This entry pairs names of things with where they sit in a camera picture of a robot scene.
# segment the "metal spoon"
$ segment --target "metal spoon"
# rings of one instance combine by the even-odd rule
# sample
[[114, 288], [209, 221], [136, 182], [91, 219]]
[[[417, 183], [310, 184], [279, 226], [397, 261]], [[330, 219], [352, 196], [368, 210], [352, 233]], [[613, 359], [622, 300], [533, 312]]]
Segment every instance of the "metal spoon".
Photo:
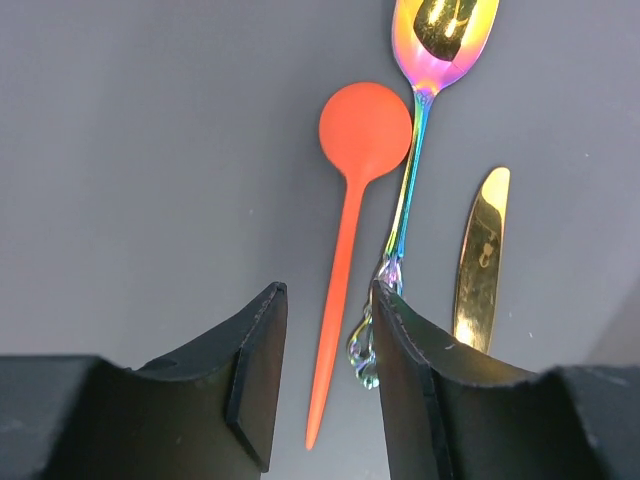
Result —
[[[436, 95], [476, 62], [491, 31], [499, 0], [396, 0], [392, 43], [414, 95], [411, 148], [389, 238], [374, 279], [402, 295], [402, 259], [420, 151]], [[378, 386], [371, 326], [371, 288], [364, 317], [347, 343], [349, 361], [367, 388]]]

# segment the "cutlery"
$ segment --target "cutlery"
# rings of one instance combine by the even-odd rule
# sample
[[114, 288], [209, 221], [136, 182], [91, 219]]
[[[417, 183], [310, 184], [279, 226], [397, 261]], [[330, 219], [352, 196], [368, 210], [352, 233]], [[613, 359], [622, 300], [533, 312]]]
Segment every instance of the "cutlery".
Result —
[[[413, 134], [396, 212], [373, 279], [402, 295], [402, 260], [420, 152], [429, 111], [442, 89], [476, 62], [493, 26], [498, 0], [396, 0], [394, 57], [414, 96]], [[365, 388], [378, 386], [371, 326], [371, 288], [364, 316], [347, 343], [349, 361]]]
[[496, 313], [510, 177], [498, 167], [482, 183], [460, 253], [453, 335], [482, 353], [489, 351]]
[[320, 116], [319, 136], [322, 150], [344, 176], [347, 189], [311, 392], [306, 438], [309, 450], [318, 435], [329, 394], [362, 197], [371, 181], [404, 160], [411, 143], [411, 115], [402, 99], [387, 87], [355, 83], [329, 99]]

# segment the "gold knife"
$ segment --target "gold knife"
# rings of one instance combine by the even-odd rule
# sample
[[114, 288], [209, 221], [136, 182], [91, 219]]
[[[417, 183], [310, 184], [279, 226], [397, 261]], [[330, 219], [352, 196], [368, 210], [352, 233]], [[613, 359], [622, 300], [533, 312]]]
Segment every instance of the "gold knife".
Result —
[[462, 243], [453, 314], [453, 335], [489, 351], [498, 300], [500, 259], [511, 172], [493, 169], [478, 190]]

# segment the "gray background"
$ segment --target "gray background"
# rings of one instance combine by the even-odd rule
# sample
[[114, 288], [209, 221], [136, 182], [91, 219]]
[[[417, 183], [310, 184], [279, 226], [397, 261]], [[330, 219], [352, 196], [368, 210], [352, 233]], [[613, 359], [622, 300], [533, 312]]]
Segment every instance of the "gray background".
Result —
[[[0, 351], [97, 352], [137, 367], [281, 280], [289, 330], [265, 477], [388, 479], [378, 394], [342, 352], [310, 453], [304, 431], [344, 194], [318, 116], [360, 80], [409, 102], [392, 9], [1, 2]], [[640, 360], [638, 25], [635, 0], [503, 0], [479, 62], [433, 107], [406, 296], [450, 328], [470, 202], [491, 167], [509, 166], [492, 346], [502, 360]], [[367, 191], [345, 338], [399, 181], [400, 170]]]

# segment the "plastic spoon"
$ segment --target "plastic spoon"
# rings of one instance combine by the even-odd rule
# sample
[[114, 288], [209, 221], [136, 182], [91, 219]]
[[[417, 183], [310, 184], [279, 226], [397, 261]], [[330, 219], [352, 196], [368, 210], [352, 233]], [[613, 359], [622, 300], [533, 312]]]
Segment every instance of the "plastic spoon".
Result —
[[391, 172], [406, 156], [411, 116], [390, 89], [376, 83], [355, 83], [329, 99], [320, 117], [319, 134], [322, 150], [344, 176], [347, 191], [313, 379], [306, 438], [309, 450], [320, 429], [340, 341], [362, 197], [371, 181]]

